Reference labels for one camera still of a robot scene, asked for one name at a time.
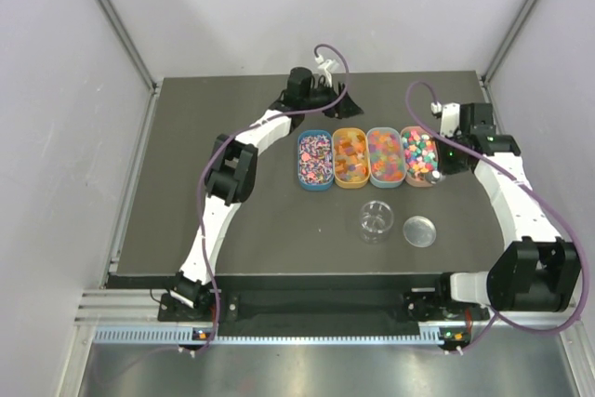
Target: colorful candy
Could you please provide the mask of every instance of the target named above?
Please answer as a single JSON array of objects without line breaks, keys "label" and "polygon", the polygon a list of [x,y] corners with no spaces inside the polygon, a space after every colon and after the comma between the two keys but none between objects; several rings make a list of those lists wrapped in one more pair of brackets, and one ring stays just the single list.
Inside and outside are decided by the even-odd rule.
[{"label": "colorful candy", "polygon": [[428,172],[438,168],[436,145],[428,134],[411,130],[401,135],[407,173],[414,179],[423,180]]},{"label": "colorful candy", "polygon": [[349,131],[335,137],[335,176],[342,181],[364,181],[368,175],[365,135]]},{"label": "colorful candy", "polygon": [[299,141],[299,179],[310,185],[324,185],[333,177],[331,139],[309,135]]},{"label": "colorful candy", "polygon": [[404,176],[401,143],[389,130],[368,133],[370,174],[380,181],[400,181]]}]

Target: metal frame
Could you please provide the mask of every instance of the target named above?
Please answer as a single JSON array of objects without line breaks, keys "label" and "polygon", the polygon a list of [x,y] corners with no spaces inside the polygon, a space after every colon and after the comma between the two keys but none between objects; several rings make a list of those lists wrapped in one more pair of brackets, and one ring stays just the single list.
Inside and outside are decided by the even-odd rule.
[{"label": "metal frame", "polygon": [[492,79],[494,79],[494,75],[496,74],[497,70],[502,65],[504,58],[508,55],[512,45],[515,43],[519,33],[522,30],[522,27],[529,19],[529,16],[534,11],[537,2],[539,0],[524,0],[522,3],[522,7],[517,13],[514,21],[510,25],[507,33],[504,36],[504,39],[498,46],[495,55],[492,57],[490,64],[485,72],[485,75],[482,76],[482,80],[489,85]]},{"label": "metal frame", "polygon": [[103,274],[101,275],[101,284],[104,285],[109,273],[115,273],[118,268],[118,261],[124,244],[126,236],[126,228],[132,212],[132,203],[134,202],[135,194],[137,193],[137,186],[139,185],[140,170],[149,144],[149,136],[151,134],[152,123],[155,118],[157,110],[157,100],[161,93],[161,87],[158,86],[151,94],[147,103],[145,116],[139,130],[139,137],[135,146],[134,155],[128,168],[126,176],[126,185],[124,195],[120,204],[118,217],[115,222],[115,227],[112,232],[112,239],[110,241],[110,251],[108,258],[105,259]]},{"label": "metal frame", "polygon": [[130,61],[132,65],[134,65],[135,69],[139,73],[140,79],[147,85],[147,87],[154,91],[157,88],[157,83],[155,82],[154,78],[152,77],[147,65],[142,60],[142,57],[139,54],[139,51],[134,45],[130,34],[126,30],[124,23],[120,19],[115,7],[111,0],[97,0],[99,8],[103,11],[105,18],[108,20],[110,25],[112,26],[113,32],[120,40],[122,47],[124,48],[128,57],[130,57]]},{"label": "metal frame", "polygon": [[595,355],[588,342],[585,326],[577,322],[560,334],[568,364],[582,397],[595,396]]}]

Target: white enclosure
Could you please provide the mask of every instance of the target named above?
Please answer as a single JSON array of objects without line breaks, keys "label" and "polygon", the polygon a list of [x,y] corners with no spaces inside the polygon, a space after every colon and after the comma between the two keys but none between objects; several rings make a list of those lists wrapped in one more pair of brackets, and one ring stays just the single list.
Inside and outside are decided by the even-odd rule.
[{"label": "white enclosure", "polygon": [[522,0],[112,0],[156,78],[287,73],[319,42],[355,72],[482,73]]},{"label": "white enclosure", "polygon": [[[148,78],[287,73],[311,66],[319,42],[354,72],[483,75],[524,0],[110,1],[115,18],[98,0],[0,0],[2,395],[59,386],[81,293],[109,256]],[[589,5],[539,0],[485,86],[535,189],[595,266]],[[592,300],[584,320],[592,336]],[[26,370],[34,379],[15,379]]]},{"label": "white enclosure", "polygon": [[45,396],[99,285],[149,91],[95,0],[0,0],[0,42],[0,393]]}]

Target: white robotic arm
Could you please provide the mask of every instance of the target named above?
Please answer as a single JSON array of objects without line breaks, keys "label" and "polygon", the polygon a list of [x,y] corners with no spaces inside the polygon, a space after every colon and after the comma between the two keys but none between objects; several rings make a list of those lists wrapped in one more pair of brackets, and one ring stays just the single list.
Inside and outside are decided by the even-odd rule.
[{"label": "white robotic arm", "polygon": [[532,189],[521,152],[511,136],[496,134],[491,104],[432,104],[441,116],[440,134],[480,152],[515,181],[483,160],[469,158],[438,141],[439,168],[445,174],[472,169],[487,192],[504,239],[504,255],[490,271],[455,272],[446,287],[454,301],[499,311],[563,311],[573,293],[580,262],[545,213],[518,184]]},{"label": "white robotic arm", "polygon": [[[266,111],[262,118],[255,122],[255,124],[262,124],[262,126],[241,133],[236,137],[236,140],[246,145],[255,146],[258,148],[258,155],[261,155],[275,141],[289,135],[291,131],[291,118],[288,116],[268,121],[279,113],[279,111]],[[224,199],[215,195],[208,196],[205,199],[203,222],[207,232],[205,238],[206,254],[213,270],[217,264],[219,249],[223,243],[225,233],[230,226],[231,219],[240,209],[240,205],[241,203],[226,205]],[[191,281],[200,281],[201,284],[206,284],[211,278],[208,276],[205,260],[203,259],[202,239],[203,233],[199,227],[192,250],[183,263],[181,270],[184,272],[184,276]]]}]

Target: purple cable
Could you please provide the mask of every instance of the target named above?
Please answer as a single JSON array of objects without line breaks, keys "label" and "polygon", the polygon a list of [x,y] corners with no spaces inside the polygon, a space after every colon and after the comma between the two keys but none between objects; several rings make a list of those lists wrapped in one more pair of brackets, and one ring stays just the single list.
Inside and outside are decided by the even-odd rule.
[{"label": "purple cable", "polygon": [[[413,111],[413,109],[411,108],[411,93],[413,92],[413,89],[416,88],[417,86],[425,86],[430,91],[430,94],[432,96],[432,101],[434,103],[438,103],[438,96],[436,95],[434,88],[430,84],[428,84],[424,81],[415,81],[407,88],[407,93],[405,94],[405,105],[407,106],[407,111],[409,111],[409,114],[412,116],[414,121],[420,127],[422,127],[426,132],[428,132],[428,134],[432,135],[435,139],[437,139],[443,143],[446,143],[446,144],[452,146],[453,148],[458,149],[464,153],[467,153],[467,154],[477,158],[478,160],[483,161],[484,163],[487,163],[493,169],[500,172],[502,175],[508,177],[510,180],[516,181],[516,178],[512,174],[510,174],[510,172],[508,172],[505,168],[500,166],[498,163],[493,162],[489,158],[484,157],[483,155],[481,155],[478,152],[475,152],[472,149],[469,149],[469,148],[467,148],[461,144],[458,144],[450,139],[442,137],[436,131],[429,128],[425,123],[423,123],[419,119],[417,114]],[[588,271],[587,253],[586,253],[583,245],[580,243],[575,231],[570,226],[570,224],[560,214],[558,214],[558,212],[556,212],[555,209],[553,209],[539,194],[537,194],[536,192],[533,192],[531,189],[527,188],[525,185],[522,185],[521,183],[516,183],[516,185],[519,188],[521,188],[529,197],[531,197],[533,200],[535,200],[554,219],[556,219],[558,221],[558,223],[560,223],[560,225],[562,225],[564,230],[568,233],[571,240],[575,244],[576,253],[578,254],[578,259],[580,260],[581,269],[582,269],[582,291],[581,291],[580,299],[578,300],[578,304],[576,305],[575,311],[573,311],[573,313],[568,317],[568,319],[564,323],[562,323],[561,325],[559,325],[557,327],[552,327],[550,329],[534,329],[532,327],[526,327],[524,325],[517,324],[517,323],[511,321],[509,318],[507,318],[506,316],[503,316],[500,312],[498,312],[496,310],[494,310],[494,313],[497,316],[497,318],[499,318],[500,320],[504,321],[505,323],[511,325],[512,327],[514,327],[516,329],[520,329],[522,331],[529,332],[531,334],[556,335],[556,334],[559,334],[562,330],[565,330],[568,327],[570,327],[572,324],[574,324],[580,318],[582,311],[585,309],[585,306],[587,305],[588,288],[589,288],[589,283],[590,283],[590,274]],[[490,324],[485,327],[485,329],[482,332],[482,335],[486,332],[486,329],[488,329],[489,327],[491,327]]]},{"label": "purple cable", "polygon": [[[208,275],[211,277],[211,283],[213,284],[213,290],[215,291],[215,319],[213,322],[213,330],[209,334],[208,339],[206,340],[203,347],[200,348],[198,351],[195,351],[196,355],[200,355],[200,354],[204,353],[210,347],[211,342],[213,341],[213,339],[215,338],[215,334],[217,333],[217,325],[218,325],[219,315],[220,315],[220,311],[221,311],[221,297],[219,296],[217,281],[215,280],[215,274],[213,273],[211,264],[208,261],[208,256],[206,255],[206,243],[205,243],[206,233],[205,233],[205,223],[203,222],[203,187],[205,185],[206,173],[208,173],[208,171],[211,169],[211,167],[215,163],[215,160],[217,159],[217,157],[219,157],[221,155],[221,153],[223,151],[225,151],[225,148],[242,132],[256,129],[258,127],[261,127],[264,123],[268,123],[269,121],[276,120],[277,118],[281,118],[282,116],[292,116],[292,115],[324,112],[326,109],[335,107],[337,104],[339,104],[341,102],[341,100],[345,97],[345,95],[347,95],[347,90],[348,90],[348,87],[350,84],[349,65],[348,65],[347,61],[345,60],[345,57],[341,54],[341,52],[339,52],[336,48],[334,48],[333,46],[330,46],[328,44],[317,45],[314,48],[315,56],[318,56],[318,50],[320,48],[328,48],[329,50],[334,52],[338,56],[338,58],[341,60],[341,62],[343,63],[343,67],[345,68],[345,88],[343,88],[343,91],[338,95],[337,99],[335,99],[330,104],[327,104],[323,107],[318,107],[316,109],[308,109],[306,111],[279,112],[279,114],[272,116],[271,118],[269,118],[268,120],[266,120],[263,123],[253,124],[253,125],[248,126],[242,130],[233,132],[231,135],[228,136],[228,138],[223,142],[223,144],[215,151],[215,153],[213,154],[213,156],[211,156],[211,158],[208,160],[208,162],[206,162],[205,169],[203,169],[203,172],[201,173],[201,177],[198,180],[198,187],[196,188],[196,207],[198,210],[199,227],[200,227],[201,231],[203,232],[203,237],[202,237],[203,260],[205,261],[206,271],[208,272]],[[93,376],[94,376],[95,380],[100,384],[100,386],[109,386],[117,378],[119,378],[122,374],[124,374],[126,371],[128,371],[130,368],[132,368],[133,366],[144,361],[146,358],[152,356],[154,353],[158,353],[158,352],[162,352],[162,351],[172,351],[173,349],[177,349],[177,348],[174,348],[171,346],[165,346],[165,347],[160,347],[160,348],[156,348],[152,351],[149,351],[149,352],[145,353],[144,355],[141,355],[138,359],[134,360],[130,364],[128,364],[115,377],[113,377],[109,380],[104,380],[104,381],[100,380],[99,373],[98,373],[96,367],[93,368]]]}]

